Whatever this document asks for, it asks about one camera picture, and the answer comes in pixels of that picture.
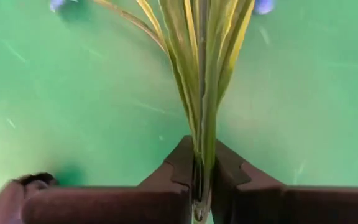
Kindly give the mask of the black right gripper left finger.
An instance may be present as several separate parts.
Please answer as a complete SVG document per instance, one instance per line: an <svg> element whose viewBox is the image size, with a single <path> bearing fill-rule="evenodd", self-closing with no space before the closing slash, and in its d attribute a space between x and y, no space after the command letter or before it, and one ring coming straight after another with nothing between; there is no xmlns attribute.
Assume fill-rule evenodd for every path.
<svg viewBox="0 0 358 224"><path fill-rule="evenodd" d="M0 224L191 224L193 150L183 136L136 186L62 187L48 172L0 190Z"/></svg>

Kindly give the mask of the blue artificial flower bunch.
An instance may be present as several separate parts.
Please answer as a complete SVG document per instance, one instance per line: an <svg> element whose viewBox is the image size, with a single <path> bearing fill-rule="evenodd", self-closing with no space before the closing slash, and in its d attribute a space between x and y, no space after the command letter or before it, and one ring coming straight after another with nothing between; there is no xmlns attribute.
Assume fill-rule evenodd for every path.
<svg viewBox="0 0 358 224"><path fill-rule="evenodd" d="M148 20L114 4L92 0L143 30L172 68L193 150L190 224L206 224L211 210L220 104L231 82L251 17L273 0L135 0Z"/></svg>

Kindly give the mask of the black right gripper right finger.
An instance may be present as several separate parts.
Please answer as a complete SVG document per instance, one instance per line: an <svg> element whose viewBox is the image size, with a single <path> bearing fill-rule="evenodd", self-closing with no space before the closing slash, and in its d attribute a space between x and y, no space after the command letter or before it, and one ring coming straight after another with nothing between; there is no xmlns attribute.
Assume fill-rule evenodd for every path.
<svg viewBox="0 0 358 224"><path fill-rule="evenodd" d="M284 184L217 141L211 209L214 224L358 224L358 187Z"/></svg>

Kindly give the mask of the green table mat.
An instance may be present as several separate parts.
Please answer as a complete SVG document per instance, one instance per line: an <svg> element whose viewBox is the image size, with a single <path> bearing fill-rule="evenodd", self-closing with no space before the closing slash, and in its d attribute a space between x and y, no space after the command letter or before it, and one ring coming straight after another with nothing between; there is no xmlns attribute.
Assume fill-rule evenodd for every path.
<svg viewBox="0 0 358 224"><path fill-rule="evenodd" d="M172 68L92 0L0 0L0 190L137 185L190 133ZM251 17L217 137L295 185L358 187L358 0L273 0Z"/></svg>

